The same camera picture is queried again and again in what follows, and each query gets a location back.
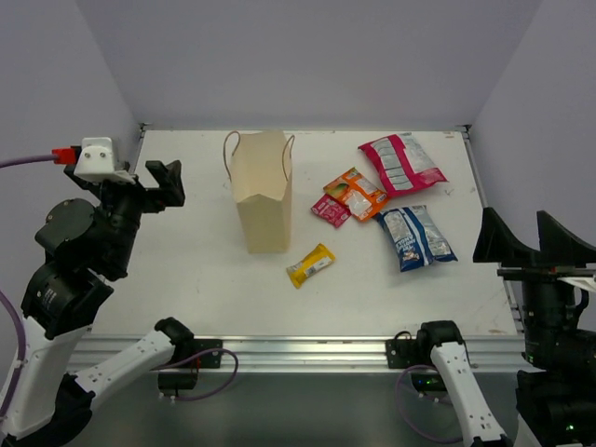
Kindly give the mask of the brown paper bag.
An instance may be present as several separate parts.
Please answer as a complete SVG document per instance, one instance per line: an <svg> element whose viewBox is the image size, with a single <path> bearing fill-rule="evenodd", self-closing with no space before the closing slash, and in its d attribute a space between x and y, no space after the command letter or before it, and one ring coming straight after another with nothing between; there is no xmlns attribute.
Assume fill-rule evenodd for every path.
<svg viewBox="0 0 596 447"><path fill-rule="evenodd" d="M291 245L294 143L282 130L233 130L223 141L223 165L251 254L283 253Z"/></svg>

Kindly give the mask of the blue snack packet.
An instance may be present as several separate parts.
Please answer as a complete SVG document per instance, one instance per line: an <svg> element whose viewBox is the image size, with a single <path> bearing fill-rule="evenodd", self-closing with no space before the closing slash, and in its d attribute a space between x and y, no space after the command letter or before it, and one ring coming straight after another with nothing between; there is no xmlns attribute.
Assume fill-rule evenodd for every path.
<svg viewBox="0 0 596 447"><path fill-rule="evenodd" d="M383 210L373 218L390 240L401 273L458 261L426 205Z"/></svg>

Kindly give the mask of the magenta large snack packet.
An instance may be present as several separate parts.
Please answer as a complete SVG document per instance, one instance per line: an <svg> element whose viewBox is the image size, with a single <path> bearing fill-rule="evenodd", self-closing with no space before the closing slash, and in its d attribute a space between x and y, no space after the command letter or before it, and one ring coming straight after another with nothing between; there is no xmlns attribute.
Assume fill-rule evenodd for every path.
<svg viewBox="0 0 596 447"><path fill-rule="evenodd" d="M411 132L391 134L366 142L358 149L372 163L383 189L391 198L407 196L427 190L437 183L448 182Z"/></svg>

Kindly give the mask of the orange snack packet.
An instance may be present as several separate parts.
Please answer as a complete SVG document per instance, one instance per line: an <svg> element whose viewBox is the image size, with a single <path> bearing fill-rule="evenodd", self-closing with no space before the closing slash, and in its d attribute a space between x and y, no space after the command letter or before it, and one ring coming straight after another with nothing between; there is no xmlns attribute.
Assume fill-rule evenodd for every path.
<svg viewBox="0 0 596 447"><path fill-rule="evenodd" d="M380 212L389 200L387 193L351 168L323 187L323 191L348 208L361 223Z"/></svg>

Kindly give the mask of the small red snack packet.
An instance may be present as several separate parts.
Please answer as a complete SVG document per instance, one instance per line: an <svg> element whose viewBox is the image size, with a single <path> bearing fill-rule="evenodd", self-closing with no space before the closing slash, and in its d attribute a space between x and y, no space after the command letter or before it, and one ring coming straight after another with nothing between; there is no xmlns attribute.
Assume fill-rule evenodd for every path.
<svg viewBox="0 0 596 447"><path fill-rule="evenodd" d="M327 194L311 207L311 212L334 228L341 227L351 217L348 207Z"/></svg>

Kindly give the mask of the yellow snack packet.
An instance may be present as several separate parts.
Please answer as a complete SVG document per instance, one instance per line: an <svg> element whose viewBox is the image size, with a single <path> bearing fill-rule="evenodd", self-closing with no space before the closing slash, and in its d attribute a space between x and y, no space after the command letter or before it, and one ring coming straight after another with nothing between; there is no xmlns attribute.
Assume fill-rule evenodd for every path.
<svg viewBox="0 0 596 447"><path fill-rule="evenodd" d="M322 243L319 243L300 262L286 268L286 273L296 289L320 270L332 265L335 255Z"/></svg>

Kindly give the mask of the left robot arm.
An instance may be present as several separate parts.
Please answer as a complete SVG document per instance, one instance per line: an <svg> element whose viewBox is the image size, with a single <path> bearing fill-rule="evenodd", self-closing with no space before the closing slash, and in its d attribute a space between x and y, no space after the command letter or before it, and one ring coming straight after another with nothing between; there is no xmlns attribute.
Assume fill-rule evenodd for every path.
<svg viewBox="0 0 596 447"><path fill-rule="evenodd" d="M124 278L145 213L185 201L182 164L148 161L156 180L119 183L79 180L94 202L67 199L48 214L35 240L45 253L24 294L15 359L17 378L4 388L1 434L6 446L62 446L88 424L95 410L140 375L193 356L193 333L175 318L161 319L138 343L85 371L69 360L113 283Z"/></svg>

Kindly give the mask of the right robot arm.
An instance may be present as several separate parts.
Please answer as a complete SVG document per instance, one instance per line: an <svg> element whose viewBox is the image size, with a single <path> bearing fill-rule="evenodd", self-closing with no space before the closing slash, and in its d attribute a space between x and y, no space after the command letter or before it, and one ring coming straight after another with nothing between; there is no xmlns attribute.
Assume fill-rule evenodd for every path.
<svg viewBox="0 0 596 447"><path fill-rule="evenodd" d="M539 247L533 249L485 208L473 252L474 262L497 263L498 276L521 284L522 357L534 371L517 373L516 438L494 418L455 323L426 322L416 335L414 353L440 374L466 446L595 442L595 333L578 326L595 292L595 248L544 210L536 220Z"/></svg>

